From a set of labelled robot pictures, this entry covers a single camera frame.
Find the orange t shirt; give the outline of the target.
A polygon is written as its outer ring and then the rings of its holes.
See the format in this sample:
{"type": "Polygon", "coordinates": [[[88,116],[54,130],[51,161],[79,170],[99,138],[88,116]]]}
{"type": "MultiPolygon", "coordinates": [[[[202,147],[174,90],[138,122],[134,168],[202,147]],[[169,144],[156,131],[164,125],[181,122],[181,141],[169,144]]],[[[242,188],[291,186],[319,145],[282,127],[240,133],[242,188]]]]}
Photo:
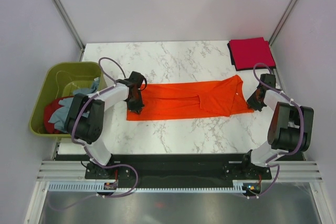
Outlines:
{"type": "Polygon", "coordinates": [[[140,114],[128,121],[199,119],[252,113],[243,95],[243,80],[234,75],[221,81],[148,84],[140,114]]]}

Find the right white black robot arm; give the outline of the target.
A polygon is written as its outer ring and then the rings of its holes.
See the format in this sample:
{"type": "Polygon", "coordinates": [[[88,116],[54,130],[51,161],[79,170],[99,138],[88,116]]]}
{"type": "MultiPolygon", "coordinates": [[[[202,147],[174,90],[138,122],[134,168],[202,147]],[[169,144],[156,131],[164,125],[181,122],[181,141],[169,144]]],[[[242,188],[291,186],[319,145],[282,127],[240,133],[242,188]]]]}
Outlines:
{"type": "Polygon", "coordinates": [[[244,155],[240,172],[248,179],[270,177],[269,162],[309,148],[314,110],[298,105],[282,90],[276,89],[276,77],[270,73],[260,76],[259,85],[248,98],[247,105],[259,112],[269,107],[274,113],[266,142],[244,155]]]}

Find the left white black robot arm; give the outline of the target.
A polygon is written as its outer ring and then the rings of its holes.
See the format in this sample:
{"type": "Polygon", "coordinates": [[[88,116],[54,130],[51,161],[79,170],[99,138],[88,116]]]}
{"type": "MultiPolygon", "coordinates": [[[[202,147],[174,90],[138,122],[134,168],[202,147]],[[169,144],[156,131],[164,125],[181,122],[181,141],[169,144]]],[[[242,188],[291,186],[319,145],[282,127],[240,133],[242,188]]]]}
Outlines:
{"type": "Polygon", "coordinates": [[[113,156],[102,139],[104,114],[117,103],[125,102],[129,112],[139,115],[144,108],[141,91],[145,88],[142,86],[147,86],[146,78],[133,71],[128,78],[116,80],[111,87],[73,97],[64,128],[72,141],[84,147],[90,157],[86,165],[86,179],[114,177],[117,169],[113,156]]]}

